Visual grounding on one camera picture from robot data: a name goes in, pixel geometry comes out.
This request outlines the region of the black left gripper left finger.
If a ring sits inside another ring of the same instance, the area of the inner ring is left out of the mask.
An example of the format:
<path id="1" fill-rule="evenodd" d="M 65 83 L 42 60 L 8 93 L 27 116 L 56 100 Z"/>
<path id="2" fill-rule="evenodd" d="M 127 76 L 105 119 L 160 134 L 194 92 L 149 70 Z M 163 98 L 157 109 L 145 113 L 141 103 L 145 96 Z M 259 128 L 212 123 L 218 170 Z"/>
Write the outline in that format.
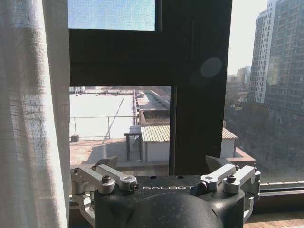
<path id="1" fill-rule="evenodd" d="M 71 173 L 72 198 L 78 203 L 80 213 L 86 220 L 95 219 L 92 201 L 87 193 L 97 190 L 103 195 L 109 195 L 116 185 L 121 191 L 138 190 L 138 181 L 135 176 L 124 174 L 100 162 L 91 168 L 74 168 Z"/>

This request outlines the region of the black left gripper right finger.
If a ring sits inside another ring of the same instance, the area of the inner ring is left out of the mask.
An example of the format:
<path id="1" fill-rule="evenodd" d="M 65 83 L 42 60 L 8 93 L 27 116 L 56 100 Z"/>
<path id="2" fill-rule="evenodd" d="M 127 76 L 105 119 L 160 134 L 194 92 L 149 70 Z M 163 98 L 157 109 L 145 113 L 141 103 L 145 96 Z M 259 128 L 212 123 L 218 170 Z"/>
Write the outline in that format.
<path id="1" fill-rule="evenodd" d="M 211 173 L 200 177 L 199 193 L 218 192 L 219 187 L 230 195 L 243 191 L 245 193 L 243 217 L 249 218 L 254 203 L 259 201 L 261 172 L 254 166 L 245 165 L 240 168 L 227 159 L 208 155 L 206 163 Z"/>

